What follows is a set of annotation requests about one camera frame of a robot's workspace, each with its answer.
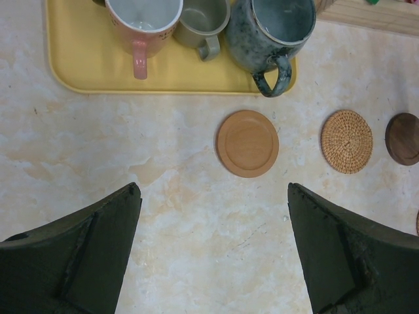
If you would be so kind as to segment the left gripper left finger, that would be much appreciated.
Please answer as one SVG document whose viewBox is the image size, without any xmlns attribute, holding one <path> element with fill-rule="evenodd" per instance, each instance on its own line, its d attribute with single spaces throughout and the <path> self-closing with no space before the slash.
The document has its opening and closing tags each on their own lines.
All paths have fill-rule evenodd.
<svg viewBox="0 0 419 314">
<path fill-rule="evenodd" d="M 1 242 L 2 313 L 114 313 L 141 211 L 130 183 Z"/>
</svg>

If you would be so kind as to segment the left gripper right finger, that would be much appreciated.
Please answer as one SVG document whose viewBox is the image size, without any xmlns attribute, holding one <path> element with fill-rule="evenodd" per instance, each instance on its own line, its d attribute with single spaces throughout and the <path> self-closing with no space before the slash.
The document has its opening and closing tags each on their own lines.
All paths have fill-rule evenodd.
<svg viewBox="0 0 419 314">
<path fill-rule="evenodd" d="M 287 197 L 313 313 L 418 312 L 418 237 L 298 183 Z"/>
</svg>

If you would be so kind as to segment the dark walnut coaster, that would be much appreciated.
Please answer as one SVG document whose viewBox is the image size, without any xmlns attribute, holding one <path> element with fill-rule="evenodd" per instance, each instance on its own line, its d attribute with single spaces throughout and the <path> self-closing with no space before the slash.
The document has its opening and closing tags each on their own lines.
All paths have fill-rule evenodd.
<svg viewBox="0 0 419 314">
<path fill-rule="evenodd" d="M 418 117 L 411 113 L 393 116 L 386 127 L 385 143 L 389 155 L 398 164 L 418 163 Z"/>
</svg>

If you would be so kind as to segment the light wooden coaster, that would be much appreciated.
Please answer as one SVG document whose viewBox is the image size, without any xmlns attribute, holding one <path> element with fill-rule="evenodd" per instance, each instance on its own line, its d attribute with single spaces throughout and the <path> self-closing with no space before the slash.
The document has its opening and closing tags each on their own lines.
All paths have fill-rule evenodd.
<svg viewBox="0 0 419 314">
<path fill-rule="evenodd" d="M 279 153 L 279 137 L 271 121 L 252 110 L 236 111 L 220 125 L 216 151 L 232 174 L 255 178 L 265 174 Z"/>
</svg>

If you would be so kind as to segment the large woven rattan coaster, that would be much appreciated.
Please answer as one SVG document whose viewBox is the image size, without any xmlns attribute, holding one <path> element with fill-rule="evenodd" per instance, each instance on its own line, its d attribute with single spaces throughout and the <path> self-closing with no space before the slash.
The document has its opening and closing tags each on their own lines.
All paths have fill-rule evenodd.
<svg viewBox="0 0 419 314">
<path fill-rule="evenodd" d="M 419 236 L 419 211 L 416 216 L 416 234 Z"/>
</svg>

